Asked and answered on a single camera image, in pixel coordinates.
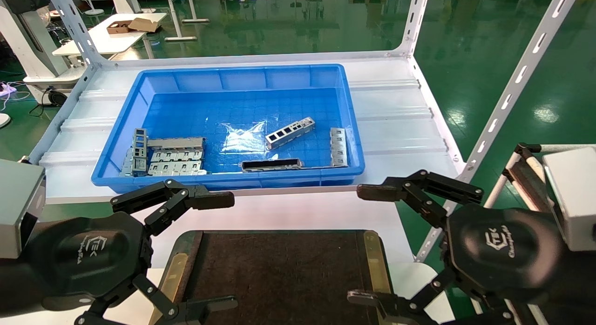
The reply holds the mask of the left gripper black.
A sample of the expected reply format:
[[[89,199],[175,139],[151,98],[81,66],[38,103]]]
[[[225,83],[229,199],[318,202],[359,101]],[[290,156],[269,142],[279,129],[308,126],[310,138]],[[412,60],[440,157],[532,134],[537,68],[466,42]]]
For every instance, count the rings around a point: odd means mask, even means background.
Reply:
[[[103,317],[105,312],[135,291],[161,312],[158,325],[204,325],[211,313],[236,308],[234,296],[175,304],[145,275],[153,254],[150,235],[158,236],[190,209],[234,204],[232,192],[212,193],[204,185],[187,187],[167,179],[112,198],[111,216],[42,223],[28,241],[28,264],[42,308],[72,310],[87,299],[90,325],[116,325]],[[144,225],[130,216],[155,205]]]

